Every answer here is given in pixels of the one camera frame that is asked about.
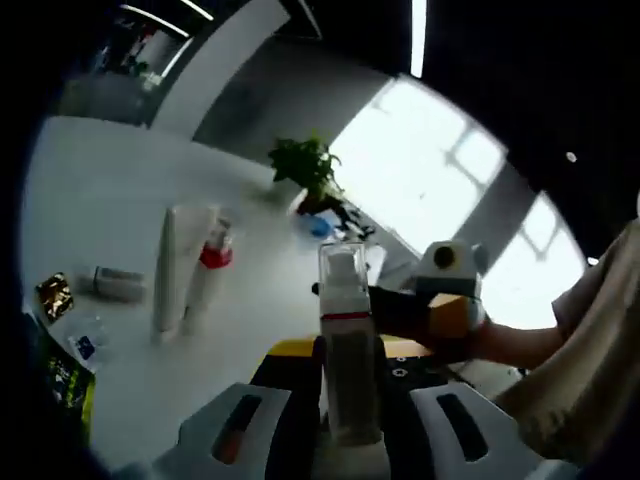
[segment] bright window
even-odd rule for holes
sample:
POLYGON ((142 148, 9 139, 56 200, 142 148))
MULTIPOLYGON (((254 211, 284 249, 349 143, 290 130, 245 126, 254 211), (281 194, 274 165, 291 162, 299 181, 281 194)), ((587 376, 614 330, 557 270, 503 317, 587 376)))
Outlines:
POLYGON ((331 149, 342 159, 336 179, 347 198, 418 253, 457 232, 504 161, 502 146, 472 119, 404 78, 331 149))
POLYGON ((526 329, 553 327, 551 302, 584 269, 584 258, 567 226, 541 194, 520 232, 485 277, 484 307, 496 323, 526 329))

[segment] wall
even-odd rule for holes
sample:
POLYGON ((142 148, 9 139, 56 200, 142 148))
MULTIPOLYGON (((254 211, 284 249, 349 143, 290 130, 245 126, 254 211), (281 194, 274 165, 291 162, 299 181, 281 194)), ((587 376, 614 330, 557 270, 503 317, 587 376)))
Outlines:
POLYGON ((207 112, 194 140, 258 162, 276 137, 331 143, 389 80, 313 43, 271 38, 207 112))
POLYGON ((505 162, 455 238, 481 244, 491 268, 518 232, 536 196, 527 181, 505 162))
POLYGON ((251 0, 202 45, 173 84, 151 125, 191 139, 240 66, 289 15, 278 0, 251 0))

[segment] ceiling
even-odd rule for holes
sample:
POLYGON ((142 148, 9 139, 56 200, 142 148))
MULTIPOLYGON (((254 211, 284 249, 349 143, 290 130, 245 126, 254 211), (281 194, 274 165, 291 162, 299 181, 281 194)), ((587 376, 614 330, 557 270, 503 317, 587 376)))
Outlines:
MULTIPOLYGON (((331 48, 409 73, 411 0, 307 3, 331 48)), ((624 18, 605 2, 427 0, 422 81, 509 148, 587 255, 635 216, 640 189, 640 42, 624 18)))
MULTIPOLYGON (((238 8, 240 8, 247 2, 247 0, 191 1, 195 5, 202 8, 205 12, 209 13, 213 17, 213 21, 215 23, 224 22, 227 17, 235 13, 238 8)), ((176 27, 187 32, 189 36, 197 35, 210 25, 210 21, 208 19, 206 19, 202 14, 198 13, 196 10, 180 0, 122 0, 121 3, 139 8, 163 20, 169 21, 176 27)), ((141 16, 137 13, 128 12, 126 10, 119 9, 118 13, 121 16, 138 20, 146 20, 146 17, 141 16)), ((167 28, 159 23, 150 23, 160 28, 168 35, 173 36, 179 40, 184 40, 184 37, 176 34, 176 32, 172 29, 167 28)))

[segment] ceiling light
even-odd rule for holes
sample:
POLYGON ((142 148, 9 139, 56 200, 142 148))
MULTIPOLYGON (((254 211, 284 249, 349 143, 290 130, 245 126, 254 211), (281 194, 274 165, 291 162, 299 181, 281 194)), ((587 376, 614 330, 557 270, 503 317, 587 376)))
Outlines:
POLYGON ((150 18, 151 20, 155 20, 156 22, 164 25, 165 27, 170 28, 174 32, 179 33, 183 37, 187 37, 187 38, 189 37, 189 34, 187 32, 185 32, 184 30, 176 27, 175 25, 173 25, 172 23, 167 22, 166 20, 162 20, 160 17, 156 17, 152 13, 145 12, 144 10, 142 10, 142 9, 140 9, 138 7, 132 7, 131 5, 120 5, 120 8, 122 8, 123 10, 129 10, 130 12, 139 13, 140 15, 144 15, 145 17, 150 18))
POLYGON ((424 41, 427 33, 427 0, 412 0, 411 4, 411 75, 422 77, 424 41))
POLYGON ((202 9, 201 7, 199 7, 198 5, 196 5, 195 3, 193 3, 190 0, 180 0, 182 3, 184 3, 185 5, 190 6, 191 8, 193 8, 196 12, 198 12, 200 15, 202 15, 204 18, 206 18, 207 20, 213 20, 213 16, 209 14, 209 12, 207 12, 206 10, 202 9))
POLYGON ((184 42, 184 45, 180 47, 180 50, 178 50, 178 52, 173 56, 169 64, 165 67, 164 71, 162 72, 162 75, 160 75, 162 78, 165 78, 169 74, 169 71, 173 68, 173 66, 176 64, 178 59, 182 56, 184 51, 187 48, 189 48, 189 45, 191 45, 191 42, 193 42, 193 37, 191 37, 189 40, 184 42))

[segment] white tube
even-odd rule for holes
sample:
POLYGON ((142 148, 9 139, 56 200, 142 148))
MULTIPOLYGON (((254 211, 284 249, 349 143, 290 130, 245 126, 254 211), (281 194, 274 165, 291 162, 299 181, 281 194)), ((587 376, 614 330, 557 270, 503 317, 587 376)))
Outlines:
POLYGON ((187 292, 198 257, 216 224, 218 209, 210 205, 178 205, 167 209, 156 269, 153 327, 174 332, 184 317, 187 292))

